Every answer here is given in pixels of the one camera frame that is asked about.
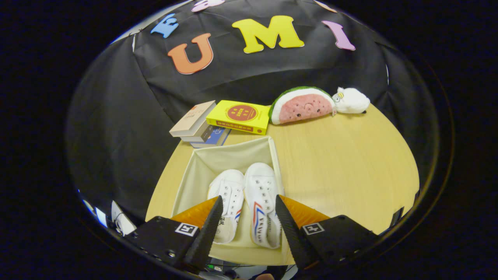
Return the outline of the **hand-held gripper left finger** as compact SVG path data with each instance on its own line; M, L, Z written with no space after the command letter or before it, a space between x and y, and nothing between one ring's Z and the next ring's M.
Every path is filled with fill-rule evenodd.
M156 216L125 239L167 266L198 273L206 266L222 214L223 199L217 196L171 218Z

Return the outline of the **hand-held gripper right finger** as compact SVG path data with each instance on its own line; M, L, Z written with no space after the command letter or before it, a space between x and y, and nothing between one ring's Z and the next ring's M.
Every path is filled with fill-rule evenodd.
M294 262L304 271L345 266L380 238L346 215L329 217L283 195L276 196L275 209Z

